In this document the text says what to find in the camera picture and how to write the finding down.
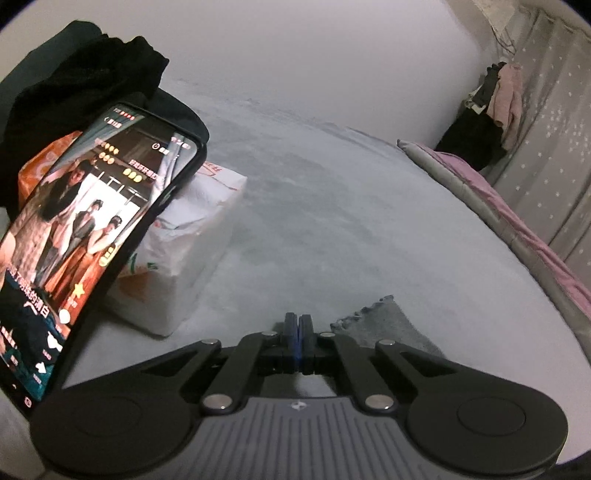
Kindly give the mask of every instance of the phone screen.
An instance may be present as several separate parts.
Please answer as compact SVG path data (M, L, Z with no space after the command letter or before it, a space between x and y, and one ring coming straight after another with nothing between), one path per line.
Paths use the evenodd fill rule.
M117 105L41 179L0 244L0 381L25 409L118 248L196 154L172 125Z

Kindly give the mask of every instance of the smartphone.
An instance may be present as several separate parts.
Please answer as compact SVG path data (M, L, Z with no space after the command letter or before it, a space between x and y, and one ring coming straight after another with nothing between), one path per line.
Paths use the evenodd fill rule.
M195 136L121 103L41 179L0 244L0 385L26 416L65 380L86 313L205 158Z

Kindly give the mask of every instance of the yellow star icon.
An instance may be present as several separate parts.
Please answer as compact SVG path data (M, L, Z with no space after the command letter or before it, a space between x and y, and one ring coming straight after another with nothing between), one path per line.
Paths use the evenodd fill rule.
M84 295L86 292L84 291L84 288L82 288L82 283L76 283L74 285L74 296L79 299L82 295Z

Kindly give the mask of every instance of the gray curtain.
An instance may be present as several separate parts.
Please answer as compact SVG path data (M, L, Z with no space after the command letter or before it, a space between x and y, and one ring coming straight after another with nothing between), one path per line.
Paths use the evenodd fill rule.
M486 177L591 287L591 40L543 10L518 15L524 114L515 148Z

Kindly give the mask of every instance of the gray bed sheet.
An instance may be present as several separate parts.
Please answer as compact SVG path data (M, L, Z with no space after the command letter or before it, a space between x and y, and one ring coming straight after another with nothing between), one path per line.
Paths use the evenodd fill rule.
M69 383L201 338L233 345L288 311L329 330L393 294L452 361L556 400L570 425L560 461L591 447L591 368L571 330L505 243L398 147L188 83L163 88L205 121L209 159L248 176L241 215L190 320L162 340L96 312ZM330 393L317 378L298 389ZM0 416L0 469L35 477L42 467L26 422L5 398Z

